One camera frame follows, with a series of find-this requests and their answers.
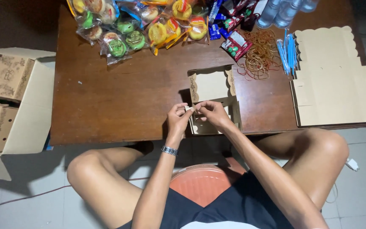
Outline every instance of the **tile floor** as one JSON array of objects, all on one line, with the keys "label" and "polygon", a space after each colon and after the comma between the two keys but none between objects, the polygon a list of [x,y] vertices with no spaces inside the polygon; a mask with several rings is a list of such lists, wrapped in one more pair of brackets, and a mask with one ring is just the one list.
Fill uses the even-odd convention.
[{"label": "tile floor", "polygon": [[[366,33],[366,14],[359,14],[359,30]],[[366,50],[366,38],[363,38]],[[349,143],[350,158],[360,167],[354,172],[344,167],[336,181],[338,194],[333,188],[323,207],[323,216],[331,229],[366,228],[366,128],[336,130]],[[217,163],[219,153],[228,149],[224,137],[184,140],[176,169],[199,163]],[[121,146],[122,143],[68,145],[55,147],[53,152],[6,156],[13,182],[0,180],[0,202],[42,193],[68,185],[65,167],[69,162],[92,148]],[[155,142],[160,148],[162,141]],[[159,158],[155,151],[133,164],[123,173],[125,178],[148,177]],[[131,182],[144,187],[146,180]],[[105,228],[94,211],[71,188],[67,187],[46,195],[0,206],[0,228]]]}]

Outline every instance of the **black shorts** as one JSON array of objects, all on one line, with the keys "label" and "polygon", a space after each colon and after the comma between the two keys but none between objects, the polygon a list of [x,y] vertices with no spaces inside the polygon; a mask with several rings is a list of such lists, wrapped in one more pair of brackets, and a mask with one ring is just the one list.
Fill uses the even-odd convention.
[{"label": "black shorts", "polygon": [[[190,222],[234,221],[257,228],[293,228],[250,171],[206,207],[169,189],[160,229],[180,229]],[[130,229],[132,221],[118,229]]]}]

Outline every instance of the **open cardboard box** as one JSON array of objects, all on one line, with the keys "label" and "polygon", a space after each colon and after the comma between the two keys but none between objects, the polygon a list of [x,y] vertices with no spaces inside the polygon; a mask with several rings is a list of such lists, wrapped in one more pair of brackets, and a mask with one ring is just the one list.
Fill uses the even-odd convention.
[{"label": "open cardboard box", "polygon": [[53,102],[54,57],[56,53],[21,48],[0,49],[0,56],[34,62],[24,89],[22,102],[0,152],[0,179],[11,180],[1,160],[4,154],[32,154],[43,150],[48,136]]},{"label": "open cardboard box", "polygon": [[[231,121],[242,130],[240,104],[235,92],[231,65],[191,70],[188,75],[193,106],[205,100],[221,102]],[[190,117],[192,134],[222,134],[211,123],[197,121],[198,118],[196,114]]]}]

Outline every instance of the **wristwatch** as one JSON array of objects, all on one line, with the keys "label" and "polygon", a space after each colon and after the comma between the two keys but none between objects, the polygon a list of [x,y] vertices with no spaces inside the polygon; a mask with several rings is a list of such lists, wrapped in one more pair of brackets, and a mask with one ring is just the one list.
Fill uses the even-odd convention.
[{"label": "wristwatch", "polygon": [[177,156],[177,153],[179,153],[179,150],[173,149],[173,148],[170,148],[170,147],[164,145],[162,147],[162,152]]}]

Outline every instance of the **plastic water bottle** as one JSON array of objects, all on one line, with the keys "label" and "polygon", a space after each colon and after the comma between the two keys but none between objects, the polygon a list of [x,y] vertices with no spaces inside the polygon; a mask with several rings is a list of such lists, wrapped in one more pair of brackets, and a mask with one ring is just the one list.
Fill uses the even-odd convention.
[{"label": "plastic water bottle", "polygon": [[268,3],[265,6],[261,13],[261,17],[257,20],[257,26],[262,29],[268,28],[275,16],[277,15],[282,0],[268,0]]},{"label": "plastic water bottle", "polygon": [[288,28],[296,16],[297,12],[302,7],[303,0],[293,0],[291,2],[283,2],[276,15],[273,23],[276,27],[284,29]]},{"label": "plastic water bottle", "polygon": [[303,0],[301,11],[305,13],[313,12],[317,7],[318,0]]}]

